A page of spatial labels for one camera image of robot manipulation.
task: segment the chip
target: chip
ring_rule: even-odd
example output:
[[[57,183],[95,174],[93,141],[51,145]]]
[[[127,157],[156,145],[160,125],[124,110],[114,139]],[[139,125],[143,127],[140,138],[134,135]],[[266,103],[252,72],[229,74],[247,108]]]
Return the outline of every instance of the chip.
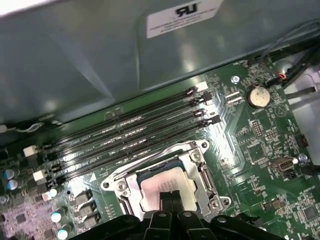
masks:
[[[91,203],[88,203],[88,204],[82,206],[79,210],[79,214],[80,214],[80,216],[84,217],[89,214],[92,214],[95,209],[96,209],[95,202],[91,202]]]
[[[43,234],[45,239],[51,239],[55,236],[55,233],[52,229],[46,230]]]
[[[86,220],[84,220],[83,224],[86,229],[90,229],[98,224],[98,220],[95,216],[88,217]]]
[[[263,207],[266,211],[270,211],[272,209],[272,206],[269,202],[263,204]]]
[[[318,211],[314,206],[310,206],[303,211],[304,211],[305,218],[308,221],[310,221],[311,219],[314,219],[318,215]]]
[[[273,207],[274,207],[275,209],[280,208],[280,207],[281,207],[281,202],[280,202],[279,198],[273,200],[273,201],[272,201],[272,205],[273,205]]]
[[[40,201],[43,200],[43,198],[42,198],[41,195],[39,195],[39,196],[36,196],[36,197],[34,198],[34,200],[35,200],[36,202],[40,202]]]
[[[15,219],[18,224],[22,224],[27,220],[24,214],[16,216]]]
[[[74,201],[71,201],[71,205],[80,205],[88,202],[92,198],[92,192],[91,190],[86,190],[81,192],[78,196],[74,198]]]

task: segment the motherboard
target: motherboard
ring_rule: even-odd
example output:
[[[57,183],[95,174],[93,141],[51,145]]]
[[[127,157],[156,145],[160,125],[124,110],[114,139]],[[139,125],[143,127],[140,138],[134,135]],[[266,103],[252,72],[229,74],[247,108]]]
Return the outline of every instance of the motherboard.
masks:
[[[0,148],[0,239],[70,239],[179,190],[207,221],[319,240],[320,181],[273,78],[241,60]]]

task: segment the electrolytic capacitor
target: electrolytic capacitor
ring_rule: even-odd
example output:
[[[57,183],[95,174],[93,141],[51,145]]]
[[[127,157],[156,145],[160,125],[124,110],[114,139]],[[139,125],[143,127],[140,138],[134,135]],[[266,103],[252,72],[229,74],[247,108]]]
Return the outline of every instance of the electrolytic capacitor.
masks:
[[[7,183],[7,188],[11,191],[15,189],[20,189],[24,185],[24,181],[21,178],[11,179]]]
[[[3,176],[6,180],[11,180],[13,178],[18,177],[20,174],[19,169],[17,168],[10,168],[4,171]]]
[[[59,193],[61,192],[60,188],[59,187],[55,187],[55,188],[51,188],[49,190],[49,195],[54,198],[56,197]]]
[[[6,204],[9,201],[9,197],[7,195],[0,196],[0,205]]]
[[[59,207],[54,211],[54,213],[51,214],[51,221],[54,223],[58,223],[65,214],[66,210],[63,207]]]
[[[63,225],[63,226],[59,229],[59,231],[58,231],[58,233],[57,233],[57,235],[56,235],[57,238],[58,238],[59,240],[65,240],[65,239],[67,239],[69,233],[71,232],[71,229],[72,229],[71,225],[69,225],[69,224]]]

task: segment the capacitor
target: capacitor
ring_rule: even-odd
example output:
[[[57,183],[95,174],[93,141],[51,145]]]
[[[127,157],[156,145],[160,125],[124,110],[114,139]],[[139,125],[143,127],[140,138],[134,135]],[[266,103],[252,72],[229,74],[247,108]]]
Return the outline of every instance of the capacitor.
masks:
[[[63,207],[59,207],[54,211],[54,213],[51,214],[51,221],[54,223],[58,223],[65,214],[66,210]]]
[[[11,179],[7,183],[7,188],[11,191],[15,189],[20,189],[24,185],[24,181],[21,178]]]
[[[56,235],[57,238],[58,238],[59,240],[65,240],[65,239],[67,239],[69,233],[71,232],[71,229],[72,229],[72,227],[71,227],[70,224],[65,224],[65,225],[63,225],[63,226],[59,229],[59,231],[58,231],[58,233],[57,233],[57,235]]]
[[[54,198],[54,197],[56,197],[60,192],[61,192],[61,191],[60,191],[60,188],[59,188],[59,187],[51,188],[51,189],[49,190],[49,195],[50,195],[52,198]]]
[[[265,108],[270,100],[271,95],[268,89],[259,84],[250,86],[246,93],[246,101],[254,109]]]
[[[11,180],[13,178],[18,177],[20,174],[19,169],[17,168],[10,168],[4,171],[3,176],[6,180]]]
[[[0,196],[0,205],[6,204],[9,201],[9,197],[7,195]]]

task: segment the integrated circuit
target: integrated circuit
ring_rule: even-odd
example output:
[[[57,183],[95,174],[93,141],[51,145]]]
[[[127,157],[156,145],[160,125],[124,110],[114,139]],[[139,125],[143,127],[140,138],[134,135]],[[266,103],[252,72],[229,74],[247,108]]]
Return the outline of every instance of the integrated circuit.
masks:
[[[310,221],[318,216],[318,211],[314,206],[309,206],[305,210],[303,210],[305,218],[307,221]]]
[[[97,208],[97,205],[93,201],[93,202],[90,202],[88,204],[83,205],[78,212],[74,213],[74,215],[84,217],[84,216],[92,214],[96,208]]]
[[[87,217],[82,224],[86,229],[90,229],[99,223],[100,218],[100,214],[97,213],[94,216]]]
[[[88,202],[92,198],[92,192],[90,189],[81,192],[78,196],[70,202],[71,205],[80,205]]]
[[[45,239],[52,239],[53,237],[55,237],[55,233],[52,229],[48,229],[46,231],[44,231],[43,233]]]
[[[18,224],[22,224],[27,220],[24,214],[16,216],[15,219]]]
[[[281,202],[280,202],[279,198],[272,201],[272,206],[274,207],[274,209],[278,209],[281,207]]]

